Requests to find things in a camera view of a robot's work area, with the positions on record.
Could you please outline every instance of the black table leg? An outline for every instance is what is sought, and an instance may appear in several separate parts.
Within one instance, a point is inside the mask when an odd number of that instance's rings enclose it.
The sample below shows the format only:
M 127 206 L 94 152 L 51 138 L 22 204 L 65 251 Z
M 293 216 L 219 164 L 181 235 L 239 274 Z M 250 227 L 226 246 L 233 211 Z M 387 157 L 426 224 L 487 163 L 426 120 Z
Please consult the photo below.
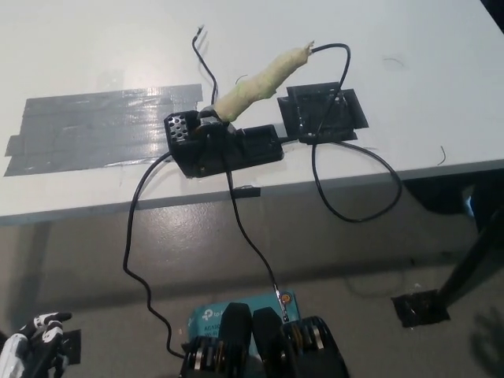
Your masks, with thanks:
M 5 335 L 2 331 L 0 331 L 0 351 L 2 351 L 3 344 L 7 341 L 7 335 Z
M 504 229 L 504 211 L 498 209 L 486 224 L 476 242 L 455 267 L 439 290 L 423 291 L 393 298 L 395 311 L 403 327 L 416 327 L 450 319 L 447 307 L 488 255 L 493 242 Z

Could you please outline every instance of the table surface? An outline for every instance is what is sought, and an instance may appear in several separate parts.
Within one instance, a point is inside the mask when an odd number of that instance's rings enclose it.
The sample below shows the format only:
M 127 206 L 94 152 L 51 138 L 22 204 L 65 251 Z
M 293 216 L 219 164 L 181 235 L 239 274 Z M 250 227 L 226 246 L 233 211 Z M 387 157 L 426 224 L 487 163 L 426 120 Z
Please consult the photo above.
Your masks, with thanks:
M 27 98 L 211 83 L 191 49 L 202 52 L 230 91 L 241 75 L 315 40 L 352 49 L 345 88 L 369 122 L 355 144 L 371 148 L 403 179 L 504 168 L 504 36 L 479 0 L 90 0 L 0 5 L 0 149 L 19 133 Z M 279 88 L 337 81 L 344 51 L 316 54 Z M 281 124 L 275 97 L 251 106 L 238 128 Z M 443 159 L 441 146 L 446 151 Z M 313 187 L 310 148 L 284 147 L 276 163 L 234 172 L 237 187 L 263 195 Z M 338 146 L 317 149 L 325 187 L 389 180 L 368 157 Z M 0 157 L 5 172 L 10 157 Z M 146 165 L 0 177 L 0 224 L 124 211 Z M 186 179 L 175 163 L 157 172 L 139 208 L 228 198 L 224 175 Z

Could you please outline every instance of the black cable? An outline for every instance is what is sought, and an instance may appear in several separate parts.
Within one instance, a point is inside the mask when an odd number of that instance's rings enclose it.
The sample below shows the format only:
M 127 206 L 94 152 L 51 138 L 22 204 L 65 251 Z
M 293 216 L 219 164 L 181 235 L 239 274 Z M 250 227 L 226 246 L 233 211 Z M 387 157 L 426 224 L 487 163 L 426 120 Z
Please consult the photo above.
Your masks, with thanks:
M 195 46 L 195 42 L 198 39 L 199 35 L 201 34 L 202 30 L 203 30 L 203 27 L 198 28 L 198 32 L 196 33 L 196 36 L 192 39 L 192 48 L 195 51 L 196 55 L 198 56 L 199 62 L 202 64 L 202 66 L 205 68 L 206 72 L 212 78 L 212 81 L 213 81 L 212 105 L 213 105 L 213 103 L 215 102 L 215 94 L 217 93 L 217 80 L 215 79 L 215 76 L 212 74 L 212 71 L 210 71 L 208 65 L 206 65 L 205 60 L 203 59 L 201 54 L 198 52 L 198 49 L 196 49 L 196 46 Z M 252 240 L 250 240 L 250 237 L 246 233 L 245 228 L 243 228 L 242 221 L 239 219 L 238 206 L 236 205 L 236 197 L 235 197 L 235 192 L 234 192 L 234 188 L 233 188 L 232 172 L 231 172 L 231 169 L 229 169 L 228 163 L 227 163 L 226 158 L 223 154 L 221 155 L 221 159 L 222 159 L 222 165 L 224 166 L 224 170 L 226 172 L 226 177 L 228 179 L 229 195 L 231 196 L 233 209 L 235 211 L 236 223 L 238 224 L 239 230 L 242 232 L 242 235 L 245 238 L 245 240 L 249 243 L 249 245 L 252 247 L 254 252 L 262 260 L 266 269 L 268 269 L 269 280 L 271 281 L 271 284 L 273 286 L 273 290 L 275 291 L 276 299 L 278 300 L 278 303 L 280 304 L 280 308 L 282 310 L 282 315 L 283 315 L 283 321 L 287 322 L 287 321 L 289 321 L 289 316 L 287 314 L 287 308 L 285 307 L 285 305 L 282 302 L 282 299 L 280 297 L 280 290 L 278 289 L 278 284 L 276 283 L 276 279 L 275 279 L 275 275 L 273 274 L 273 270 L 271 269 L 271 266 L 269 266 L 268 260 L 266 260 L 264 254 L 262 254 L 262 252 L 255 246 L 255 244 L 252 242 Z
M 195 37 L 192 39 L 192 50 L 195 51 L 196 55 L 198 56 L 199 62 L 202 64 L 202 66 L 205 68 L 206 73 L 210 76 L 212 79 L 213 83 L 213 88 L 212 88 L 212 100 L 211 104 L 213 105 L 215 103 L 215 100 L 217 100 L 217 80 L 215 79 L 215 76 L 212 74 L 212 71 L 208 68 L 208 65 L 205 63 L 205 59 L 203 59 L 202 55 L 199 53 L 198 49 L 196 48 L 196 41 L 198 40 L 198 37 L 200 34 L 202 34 L 203 26 L 200 26 L 198 28 L 198 31 L 196 32 Z
M 231 196 L 231 202 L 233 204 L 233 210 L 235 211 L 235 218 L 236 218 L 236 223 L 238 224 L 239 230 L 242 232 L 243 238 L 245 238 L 246 242 L 249 243 L 249 245 L 252 247 L 254 252 L 256 253 L 257 256 L 262 260 L 263 264 L 265 265 L 266 269 L 268 269 L 268 274 L 269 274 L 269 280 L 271 281 L 271 284 L 273 286 L 273 290 L 275 291 L 276 299 L 278 303 L 280 304 L 280 308 L 282 311 L 282 316 L 283 316 L 283 321 L 288 322 L 289 321 L 289 316 L 287 314 L 287 308 L 285 307 L 284 303 L 282 302 L 282 299 L 280 297 L 280 290 L 278 288 L 278 284 L 276 283 L 276 278 L 275 275 L 273 274 L 273 270 L 271 269 L 271 266 L 268 263 L 268 260 L 266 260 L 264 254 L 259 250 L 259 248 L 256 247 L 254 242 L 250 239 L 248 234 L 245 231 L 245 228 L 243 227 L 242 221 L 239 218 L 239 212 L 238 212 L 238 205 L 236 204 L 236 197 L 235 197 L 235 189 L 233 187 L 233 176 L 232 172 L 228 167 L 228 163 L 226 162 L 225 156 L 222 154 L 222 164 L 224 166 L 224 170 L 226 172 L 226 177 L 228 179 L 228 188 L 229 188 L 229 195 Z
M 170 342 L 172 341 L 172 325 L 163 317 L 158 311 L 152 308 L 152 290 L 150 289 L 149 284 L 139 275 L 132 272 L 128 267 L 129 253 L 132 247 L 132 231 L 133 231 L 133 217 L 135 216 L 135 207 L 139 201 L 140 193 L 142 192 L 142 188 L 146 180 L 149 178 L 149 175 L 154 171 L 154 169 L 160 165 L 163 161 L 169 158 L 172 154 L 167 152 L 166 154 L 159 157 L 154 163 L 150 165 L 150 167 L 145 171 L 140 179 L 138 186 L 136 187 L 135 193 L 133 194 L 132 203 L 129 206 L 129 215 L 128 215 L 128 230 L 126 232 L 126 248 L 124 249 L 124 260 L 123 260 L 123 270 L 126 274 L 128 274 L 131 278 L 139 281 L 143 287 L 145 287 L 145 291 L 147 292 L 147 309 L 160 321 L 165 323 L 166 328 L 168 329 L 168 337 L 166 339 L 166 350 L 173 356 L 178 358 L 183 358 L 184 356 L 178 352 L 175 352 L 170 347 Z
M 339 219 L 341 219 L 342 221 L 350 222 L 350 223 L 362 223 L 362 222 L 372 221 L 373 219 L 376 219 L 377 217 L 381 217 L 382 215 L 384 215 L 385 213 L 388 213 L 391 209 L 393 209 L 394 206 L 397 205 L 397 203 L 399 202 L 399 199 L 401 198 L 401 195 L 402 195 L 402 181 L 399 178 L 399 175 L 383 158 L 381 158 L 380 156 L 378 156 L 377 154 L 374 154 L 373 152 L 371 152 L 369 150 L 366 150 L 365 148 L 362 148 L 359 146 L 354 146 L 353 144 L 349 144 L 349 143 L 345 143 L 345 142 L 335 143 L 338 146 L 343 146 L 343 147 L 349 148 L 351 150 L 356 150 L 358 152 L 366 154 L 366 155 L 370 156 L 371 158 L 377 160 L 386 169 L 388 169 L 388 171 L 391 173 L 392 178 L 394 179 L 394 181 L 398 185 L 397 193 L 396 193 L 394 199 L 392 200 L 392 202 L 387 207 L 385 207 L 384 209 L 382 209 L 378 213 L 374 213 L 373 215 L 363 217 L 363 218 L 346 217 L 346 216 L 342 215 L 340 212 L 338 212 L 334 207 L 332 207 L 331 204 L 329 203 L 329 201 L 327 200 L 327 198 L 325 197 L 324 190 L 322 189 L 321 181 L 319 180 L 318 173 L 317 173 L 316 151 L 317 151 L 317 144 L 318 144 L 318 140 L 320 137 L 322 125 L 324 124 L 326 118 L 328 117 L 329 113 L 331 112 L 332 107 L 334 106 L 335 98 L 339 95 L 339 92 L 341 91 L 343 82 L 345 81 L 345 78 L 347 77 L 348 68 L 350 67 L 350 57 L 351 57 L 350 48 L 348 47 L 348 45 L 346 45 L 344 43 L 329 43 L 328 45 L 319 46 L 319 47 L 312 49 L 312 53 L 317 53 L 319 51 L 323 51 L 323 50 L 331 49 L 331 48 L 344 49 L 346 51 L 346 63 L 345 63 L 345 68 L 343 69 L 343 74 L 341 75 L 341 79 L 338 83 L 338 87 L 336 88 L 334 95 L 330 99 L 328 109 L 326 110 L 324 116 L 322 117 L 322 120 L 321 120 L 320 124 L 318 125 L 317 131 L 315 132 L 315 136 L 314 136 L 315 140 L 312 145 L 313 178 L 315 179 L 315 185 L 317 185 L 318 194 L 320 195 L 325 206 L 329 209 L 329 211 L 331 211 L 331 213 L 336 215 Z
M 294 141 L 297 141 L 297 140 L 299 140 L 298 136 L 281 136 L 281 137 L 278 138 L 278 141 L 281 144 L 289 143 L 289 142 L 294 142 Z

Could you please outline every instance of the gray floor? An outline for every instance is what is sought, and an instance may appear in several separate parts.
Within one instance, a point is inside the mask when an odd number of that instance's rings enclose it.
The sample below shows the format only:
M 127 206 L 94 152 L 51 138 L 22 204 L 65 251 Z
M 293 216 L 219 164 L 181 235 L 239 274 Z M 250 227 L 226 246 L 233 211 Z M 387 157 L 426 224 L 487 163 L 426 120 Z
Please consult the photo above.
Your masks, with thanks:
M 357 216 L 385 204 L 391 191 L 383 185 L 329 197 Z M 295 290 L 302 315 L 327 321 L 352 376 L 503 376 L 498 251 L 450 308 L 449 322 L 401 328 L 390 300 L 445 280 L 476 237 L 469 218 L 427 213 L 407 193 L 392 213 L 362 225 L 335 219 L 315 193 L 240 200 L 239 208 L 281 286 Z M 165 352 L 164 325 L 122 271 L 125 229 L 126 214 L 0 228 L 0 329 L 71 310 L 66 329 L 82 329 L 83 351 L 66 376 L 176 376 L 180 361 Z M 138 212 L 131 267 L 153 286 L 176 349 L 196 306 L 269 290 L 230 202 Z

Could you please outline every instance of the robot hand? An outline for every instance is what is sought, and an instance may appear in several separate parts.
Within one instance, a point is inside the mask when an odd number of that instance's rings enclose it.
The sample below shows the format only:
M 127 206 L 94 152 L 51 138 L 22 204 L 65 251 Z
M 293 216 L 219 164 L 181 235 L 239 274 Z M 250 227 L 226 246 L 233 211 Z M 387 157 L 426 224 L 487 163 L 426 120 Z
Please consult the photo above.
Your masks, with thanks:
M 71 313 L 47 313 L 35 317 L 9 337 L 0 354 L 0 378 L 47 378 L 55 368 L 60 378 L 68 365 L 63 353 L 63 325 Z

